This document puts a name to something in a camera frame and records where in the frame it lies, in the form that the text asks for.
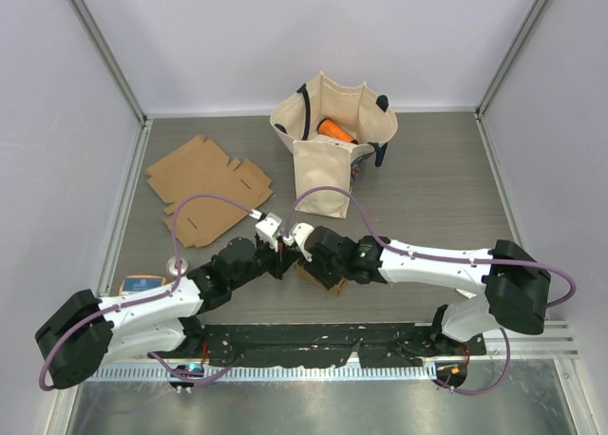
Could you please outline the brown cardboard box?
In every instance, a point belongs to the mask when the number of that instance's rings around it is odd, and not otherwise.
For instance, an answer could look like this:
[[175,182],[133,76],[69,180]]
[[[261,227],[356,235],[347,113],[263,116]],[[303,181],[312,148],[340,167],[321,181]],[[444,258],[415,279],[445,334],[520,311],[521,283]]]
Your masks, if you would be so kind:
[[342,294],[348,286],[348,280],[345,277],[333,274],[321,263],[301,258],[297,261],[295,268],[296,272],[306,281],[335,296]]

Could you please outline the cardboard sheet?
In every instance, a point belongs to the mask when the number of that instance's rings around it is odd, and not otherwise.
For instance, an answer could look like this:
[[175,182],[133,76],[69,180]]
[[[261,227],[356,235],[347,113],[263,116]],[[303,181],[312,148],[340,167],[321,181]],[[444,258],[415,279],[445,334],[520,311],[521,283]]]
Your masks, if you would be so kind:
[[248,159],[230,158],[197,135],[150,165],[147,183],[165,204],[164,223],[184,247],[204,247],[245,218],[233,200],[256,209],[273,193],[271,179]]

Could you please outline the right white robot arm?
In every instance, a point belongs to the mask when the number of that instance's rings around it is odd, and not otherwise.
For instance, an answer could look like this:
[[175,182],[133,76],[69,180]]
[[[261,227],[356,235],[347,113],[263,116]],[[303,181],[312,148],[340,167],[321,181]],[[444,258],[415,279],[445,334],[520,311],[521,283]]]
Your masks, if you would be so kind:
[[318,226],[299,243],[305,269],[331,286],[341,279],[359,284],[422,283],[471,293],[438,308],[428,340],[449,354],[474,336],[498,328],[526,335],[544,331],[551,276],[510,240],[491,249],[417,247],[388,237],[353,241]]

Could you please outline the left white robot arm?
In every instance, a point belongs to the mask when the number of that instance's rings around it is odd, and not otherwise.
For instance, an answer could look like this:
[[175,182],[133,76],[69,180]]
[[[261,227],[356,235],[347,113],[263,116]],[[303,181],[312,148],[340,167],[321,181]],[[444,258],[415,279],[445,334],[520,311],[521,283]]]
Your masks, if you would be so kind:
[[78,291],[34,335],[44,358],[39,386],[71,388],[104,363],[149,352],[193,357],[202,345],[195,316],[264,274],[281,278],[303,256],[296,245],[239,237],[170,285],[114,297]]

